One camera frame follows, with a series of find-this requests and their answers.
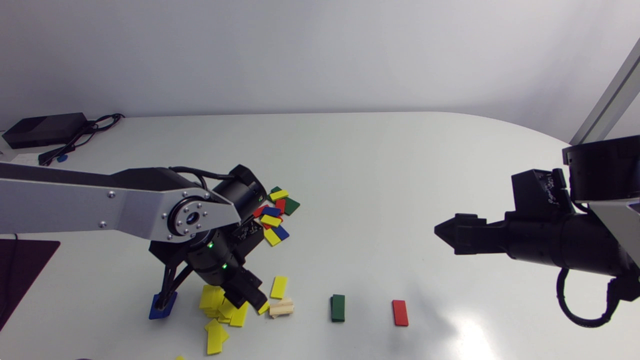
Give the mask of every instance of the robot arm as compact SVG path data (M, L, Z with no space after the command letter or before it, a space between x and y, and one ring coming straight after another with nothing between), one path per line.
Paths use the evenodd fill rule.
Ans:
M571 195L561 169L513 175L515 211L487 224L456 214L435 227L457 255L504 252L512 259L562 268L557 280L561 309L574 323L598 327L620 300L640 297L640 136L576 145L563 150ZM573 205L583 210L576 213ZM579 318L564 303L569 269L614 276L607 311Z
M210 190L203 177L222 182ZM267 301L262 282L243 267L263 239L252 214L266 191L242 165L229 175L183 167L101 175L0 163L0 188L0 233L114 229L151 240L149 251L165 264L158 310L192 271L225 289L236 307L248 301L260 309Z

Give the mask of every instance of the white wall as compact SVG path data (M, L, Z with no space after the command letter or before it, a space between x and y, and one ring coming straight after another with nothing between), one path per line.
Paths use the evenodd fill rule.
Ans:
M618 123L611 129L605 139L623 138L640 135L640 96L636 96Z
M638 19L637 0L4 0L0 129L71 111L442 110L568 141Z

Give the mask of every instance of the black power supply box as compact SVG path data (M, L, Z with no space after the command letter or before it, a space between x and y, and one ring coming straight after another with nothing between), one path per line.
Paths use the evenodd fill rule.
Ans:
M86 125L83 113L30 117L18 121L2 137L12 149L66 144Z

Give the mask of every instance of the dark red mat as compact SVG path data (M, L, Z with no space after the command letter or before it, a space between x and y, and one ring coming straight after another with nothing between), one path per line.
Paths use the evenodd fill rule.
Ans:
M0 330L59 246L59 241L0 240Z

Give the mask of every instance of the power cord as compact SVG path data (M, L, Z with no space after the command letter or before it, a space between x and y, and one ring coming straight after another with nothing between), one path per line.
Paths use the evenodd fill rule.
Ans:
M170 167L170 170L173 170L176 173L187 173L187 174L193 174L195 177L198 178L198 180L200 181L200 186L204 189L204 190L209 190L207 187L207 182L204 180L205 177L208 177L210 179L215 179L215 180L233 180L236 177L233 175L225 175L225 174L216 174L214 172L208 172L208 171L204 171L204 170L200 170L197 168L192 168L192 167Z
M53 159L59 156L62 156L68 152L72 152L76 149L76 147L80 147L88 143L96 133L101 133L103 131L107 131L108 129L111 129L115 124L117 124L120 121L120 119L124 117L126 116L122 115L121 113L115 113L115 114L99 117L97 120L94 120L94 121L88 121L86 126L82 130L80 130L78 134L75 135L74 138L71 139L71 141L69 141L68 144L66 144L63 147L59 147L55 150L47 151L44 154L40 154L38 156L39 164L41 166L48 167L49 165L51 165L51 162L53 161ZM105 126L100 127L99 123L107 119L113 119L113 121L111 121L109 124ZM76 145L76 142L84 135L91 135L91 136L89 136L89 138L84 142Z
M569 310L569 307L566 305L566 301L564 300L564 281L566 280L567 274L569 274L569 269L562 268L560 270L560 274L558 274L558 280L556 282L556 294L558 297L558 303L560 303L560 309L562 309L562 312L566 315L566 317L576 325L580 325L583 327L600 327L609 322L609 320L611 320L611 316L620 303L620 297L615 290L617 278L611 279L611 281L609 281L609 285L607 286L607 309L605 310L604 314L602 314L602 316L597 319L585 319L573 314L571 310Z

